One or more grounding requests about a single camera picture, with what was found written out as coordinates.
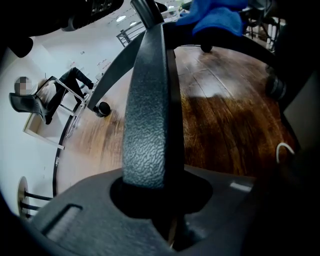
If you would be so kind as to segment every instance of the black pants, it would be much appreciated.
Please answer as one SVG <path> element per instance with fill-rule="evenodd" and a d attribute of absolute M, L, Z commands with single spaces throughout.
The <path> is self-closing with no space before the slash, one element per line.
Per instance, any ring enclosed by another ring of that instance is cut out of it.
<path fill-rule="evenodd" d="M 61 77 L 60 77 L 60 81 L 62 83 L 64 83 L 68 88 L 70 88 L 72 91 L 74 91 L 76 94 L 78 94 L 81 98 L 84 98 L 84 94 L 82 93 L 78 83 L 77 83 L 77 79 L 82 82 L 83 84 L 85 84 L 90 90 L 93 88 L 94 84 L 92 83 L 92 81 L 87 78 L 79 69 L 77 69 L 76 67 L 71 68 L 68 72 L 64 73 Z M 68 91 L 60 84 L 55 84 L 55 88 L 56 88 L 56 93 L 59 95 L 57 97 L 60 98 L 62 100 L 62 97 L 64 96 L 64 92 L 65 94 L 68 93 Z M 74 96 L 75 100 L 77 103 L 81 103 L 81 100 L 78 99 L 76 96 Z"/>

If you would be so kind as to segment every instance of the white cable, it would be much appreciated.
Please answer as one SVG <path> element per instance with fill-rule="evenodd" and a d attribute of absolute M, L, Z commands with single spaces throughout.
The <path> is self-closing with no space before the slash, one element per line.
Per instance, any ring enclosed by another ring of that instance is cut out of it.
<path fill-rule="evenodd" d="M 276 158 L 277 164 L 280 163 L 280 161 L 279 161 L 279 149 L 280 149 L 281 146 L 287 148 L 292 155 L 295 154 L 293 149 L 287 143 L 284 143 L 284 142 L 279 143 L 278 146 L 276 146 L 276 151 L 275 151 L 275 158 Z"/>

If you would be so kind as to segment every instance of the ceiling light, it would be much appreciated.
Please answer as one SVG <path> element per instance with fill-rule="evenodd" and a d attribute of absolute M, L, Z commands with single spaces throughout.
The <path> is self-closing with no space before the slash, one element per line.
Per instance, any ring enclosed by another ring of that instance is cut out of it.
<path fill-rule="evenodd" d="M 116 17 L 116 22 L 120 22 L 122 20 L 124 20 L 126 18 L 126 15 L 119 15 L 118 17 Z"/>

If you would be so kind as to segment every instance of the white wall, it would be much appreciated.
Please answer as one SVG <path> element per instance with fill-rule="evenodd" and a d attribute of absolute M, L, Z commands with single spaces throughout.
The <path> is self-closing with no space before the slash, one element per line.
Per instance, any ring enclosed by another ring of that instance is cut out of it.
<path fill-rule="evenodd" d="M 14 92 L 14 82 L 19 76 L 37 81 L 43 74 L 27 56 L 2 67 L 0 75 L 0 189 L 9 208 L 16 214 L 18 182 L 22 176 L 27 179 L 29 192 L 53 196 L 53 167 L 57 152 L 54 146 L 23 132 L 29 114 L 15 112 L 9 103 L 9 93 Z M 30 203 L 43 204 L 33 199 Z"/>
<path fill-rule="evenodd" d="M 112 60 L 123 50 L 116 38 L 120 32 L 106 26 L 86 26 L 73 32 L 54 32 L 37 39 L 54 58 L 67 68 L 71 62 L 84 68 L 83 73 L 93 82 L 99 73 L 99 62 Z"/>
<path fill-rule="evenodd" d="M 3 70 L 5 67 L 9 67 L 18 57 L 7 48 L 3 57 L 1 59 L 0 70 Z"/>

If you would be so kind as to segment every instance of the dark wood floorboard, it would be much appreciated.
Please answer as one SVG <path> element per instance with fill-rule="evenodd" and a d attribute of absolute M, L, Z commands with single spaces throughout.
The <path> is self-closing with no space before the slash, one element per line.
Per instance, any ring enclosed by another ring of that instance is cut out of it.
<path fill-rule="evenodd" d="M 280 142 L 294 148 L 278 104 L 266 97 L 265 64 L 250 56 L 213 48 L 175 50 L 183 115 L 185 163 L 218 172 L 258 176 L 276 166 Z M 57 171 L 57 192 L 91 175 L 122 166 L 124 117 L 131 71 L 105 95 L 111 115 L 88 109 L 65 140 Z M 286 151 L 281 151 L 285 160 Z"/>

